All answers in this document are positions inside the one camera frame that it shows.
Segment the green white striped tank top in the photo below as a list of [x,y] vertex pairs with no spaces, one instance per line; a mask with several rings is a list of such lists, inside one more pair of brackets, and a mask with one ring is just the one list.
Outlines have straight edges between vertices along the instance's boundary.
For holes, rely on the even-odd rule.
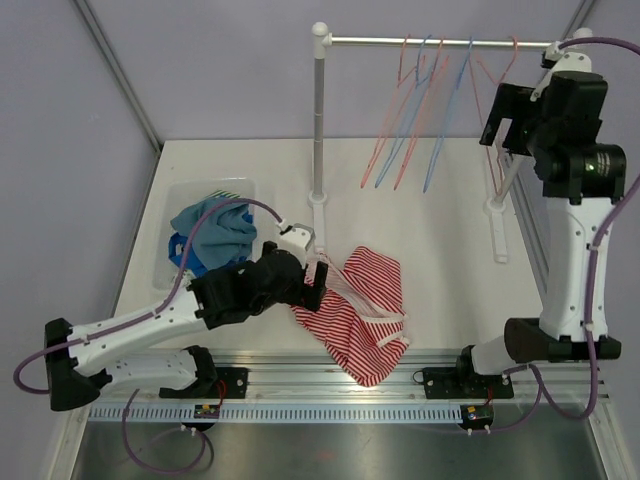
[[243,198],[243,195],[235,193],[235,192],[227,191],[227,190],[218,189],[218,190],[212,192],[211,194],[207,195],[205,197],[205,200],[208,200],[208,199],[239,199],[239,198]]

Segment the teal blue tank top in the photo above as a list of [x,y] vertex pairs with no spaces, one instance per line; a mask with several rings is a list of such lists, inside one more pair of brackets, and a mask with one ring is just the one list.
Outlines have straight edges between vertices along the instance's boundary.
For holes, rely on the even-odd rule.
[[[186,207],[171,221],[174,234],[168,243],[168,258],[180,266],[188,236],[204,213],[219,205],[225,197],[209,197]],[[257,229],[248,204],[223,205],[211,214],[195,235],[186,262],[186,269],[196,277],[209,270],[231,266],[249,260]]]

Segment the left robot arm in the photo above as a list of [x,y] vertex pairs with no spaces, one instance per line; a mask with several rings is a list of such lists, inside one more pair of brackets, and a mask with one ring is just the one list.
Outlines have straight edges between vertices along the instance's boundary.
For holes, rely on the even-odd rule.
[[[474,139],[448,139],[433,179],[411,165],[398,189],[361,187],[370,139],[329,139],[324,197],[311,199],[307,140],[177,140],[161,156],[115,318],[45,330],[55,411],[117,391],[212,398],[224,354],[318,357],[354,392],[378,391],[414,356],[456,357],[535,317],[540,294],[512,203],[500,261],[486,207],[491,183]],[[216,188],[206,218],[249,212],[240,262],[198,278],[169,264],[170,216]]]

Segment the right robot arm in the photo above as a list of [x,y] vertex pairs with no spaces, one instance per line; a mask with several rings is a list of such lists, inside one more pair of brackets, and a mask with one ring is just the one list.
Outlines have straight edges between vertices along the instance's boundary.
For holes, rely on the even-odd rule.
[[502,397],[508,369],[536,361],[611,361],[622,344],[608,332],[604,282],[610,216],[624,198],[626,156],[597,140],[608,84],[599,74],[561,71],[540,92],[502,83],[484,127],[489,145],[504,119],[503,146],[534,159],[550,227],[542,312],[510,318],[491,342],[461,351],[453,384],[463,396]]

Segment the red white striped tank top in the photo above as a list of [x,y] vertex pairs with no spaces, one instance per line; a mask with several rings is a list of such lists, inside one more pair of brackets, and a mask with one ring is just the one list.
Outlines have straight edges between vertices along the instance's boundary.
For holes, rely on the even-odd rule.
[[306,282],[328,266],[327,292],[316,312],[295,307],[296,322],[313,335],[358,385],[385,380],[407,351],[408,316],[403,307],[398,261],[365,246],[356,247],[339,268],[320,254],[308,262]]

